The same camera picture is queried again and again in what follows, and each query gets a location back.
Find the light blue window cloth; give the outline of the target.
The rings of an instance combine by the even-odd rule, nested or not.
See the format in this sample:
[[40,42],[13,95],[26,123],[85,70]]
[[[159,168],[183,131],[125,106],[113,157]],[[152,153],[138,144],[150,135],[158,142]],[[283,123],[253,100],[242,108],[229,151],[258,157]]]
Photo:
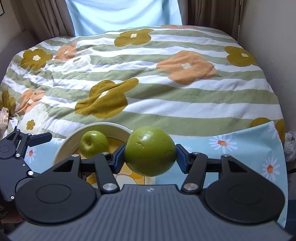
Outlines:
[[107,31],[181,25],[177,1],[66,1],[76,36],[92,36]]

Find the crumpled pink white wrapper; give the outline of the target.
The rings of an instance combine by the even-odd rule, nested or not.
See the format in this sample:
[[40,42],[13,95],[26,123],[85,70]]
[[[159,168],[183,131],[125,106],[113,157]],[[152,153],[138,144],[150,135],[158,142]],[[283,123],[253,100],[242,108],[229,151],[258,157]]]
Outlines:
[[5,130],[9,124],[9,110],[3,107],[0,111],[0,130]]

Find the white plastic bag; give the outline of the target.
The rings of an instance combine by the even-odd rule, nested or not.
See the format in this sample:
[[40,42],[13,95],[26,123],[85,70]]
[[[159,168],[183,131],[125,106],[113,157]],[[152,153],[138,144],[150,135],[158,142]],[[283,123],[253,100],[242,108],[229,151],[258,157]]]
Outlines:
[[289,131],[285,134],[284,153],[286,162],[292,162],[296,159],[296,132]]

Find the green apple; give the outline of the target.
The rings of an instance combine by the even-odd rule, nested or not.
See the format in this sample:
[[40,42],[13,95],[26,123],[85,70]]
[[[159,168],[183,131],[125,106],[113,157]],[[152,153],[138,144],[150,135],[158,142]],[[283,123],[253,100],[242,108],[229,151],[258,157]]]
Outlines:
[[135,129],[125,146],[125,163],[128,168],[147,177],[167,172],[175,163],[176,156],[173,139],[153,126]]
[[91,158],[99,153],[109,152],[109,142],[103,133],[88,131],[80,140],[79,150],[84,157]]

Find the brown curtain right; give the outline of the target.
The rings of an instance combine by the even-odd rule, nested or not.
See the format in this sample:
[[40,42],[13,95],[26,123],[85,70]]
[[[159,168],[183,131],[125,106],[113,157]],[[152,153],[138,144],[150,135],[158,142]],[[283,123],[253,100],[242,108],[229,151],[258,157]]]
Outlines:
[[240,0],[178,1],[183,25],[210,27],[238,38]]

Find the blue daisy tablecloth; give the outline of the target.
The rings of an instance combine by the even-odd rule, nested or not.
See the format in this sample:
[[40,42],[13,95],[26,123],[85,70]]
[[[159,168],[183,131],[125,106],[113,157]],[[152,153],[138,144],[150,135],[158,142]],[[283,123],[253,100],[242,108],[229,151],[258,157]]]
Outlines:
[[[52,138],[49,142],[29,147],[25,162],[35,173],[42,173],[56,162],[73,153],[79,153],[81,137],[88,131],[98,130],[108,138],[110,151],[126,143],[131,130],[113,123],[99,123],[84,126],[67,138]],[[240,162],[277,185],[288,196],[287,171],[283,147],[275,124],[267,121],[262,125],[244,130],[210,137],[185,137],[171,135],[175,144],[181,144],[188,152],[200,151],[210,158],[219,159],[222,154],[231,154]],[[156,177],[143,177],[131,171],[126,165],[115,176],[120,187],[128,184],[181,186],[185,180],[177,164],[166,173]]]

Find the cream ceramic bowl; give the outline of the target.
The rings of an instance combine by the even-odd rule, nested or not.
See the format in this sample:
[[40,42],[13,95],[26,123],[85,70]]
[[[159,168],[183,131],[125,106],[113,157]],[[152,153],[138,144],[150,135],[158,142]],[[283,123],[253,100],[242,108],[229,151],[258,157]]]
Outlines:
[[[69,135],[57,150],[53,164],[55,165],[72,154],[80,155],[81,159],[93,157],[99,151],[113,153],[120,145],[126,144],[132,131],[122,125],[110,122],[92,123],[86,125]],[[126,164],[121,171],[114,175],[120,188],[124,184],[148,185],[154,183],[133,172]],[[87,174],[86,181],[96,187],[95,174]]]

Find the floral striped duvet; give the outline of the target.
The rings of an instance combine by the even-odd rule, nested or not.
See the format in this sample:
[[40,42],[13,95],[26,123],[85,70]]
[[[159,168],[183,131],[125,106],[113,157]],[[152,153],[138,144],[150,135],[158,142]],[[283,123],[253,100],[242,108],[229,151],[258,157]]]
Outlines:
[[1,82],[4,137],[65,138],[104,121],[131,130],[206,137],[272,121],[285,138],[278,97],[254,57],[226,33],[162,25],[59,36],[18,52]]

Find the grey bed headboard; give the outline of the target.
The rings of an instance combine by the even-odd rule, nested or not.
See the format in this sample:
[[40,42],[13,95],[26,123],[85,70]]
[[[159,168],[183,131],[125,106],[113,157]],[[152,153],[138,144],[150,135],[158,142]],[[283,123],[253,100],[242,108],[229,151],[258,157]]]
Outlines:
[[6,70],[15,54],[20,51],[29,49],[30,47],[38,44],[38,41],[32,36],[29,31],[22,32],[13,39],[7,47],[1,51],[1,65],[0,65],[0,78],[3,80]]

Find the brown curtain left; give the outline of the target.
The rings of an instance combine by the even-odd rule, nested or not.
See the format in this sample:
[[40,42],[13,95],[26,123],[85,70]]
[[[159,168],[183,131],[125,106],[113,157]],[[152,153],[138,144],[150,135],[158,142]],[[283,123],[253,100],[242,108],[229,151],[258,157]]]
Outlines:
[[65,0],[11,1],[11,5],[22,30],[39,41],[75,36]]

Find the brown curtain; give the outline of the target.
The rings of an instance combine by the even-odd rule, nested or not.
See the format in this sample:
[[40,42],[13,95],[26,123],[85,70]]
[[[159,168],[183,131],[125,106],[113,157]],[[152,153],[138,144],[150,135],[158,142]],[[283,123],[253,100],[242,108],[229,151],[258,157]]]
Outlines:
[[22,30],[39,41],[75,36],[65,0],[11,1],[11,5]]
[[238,38],[240,0],[178,1],[183,25],[210,27]]

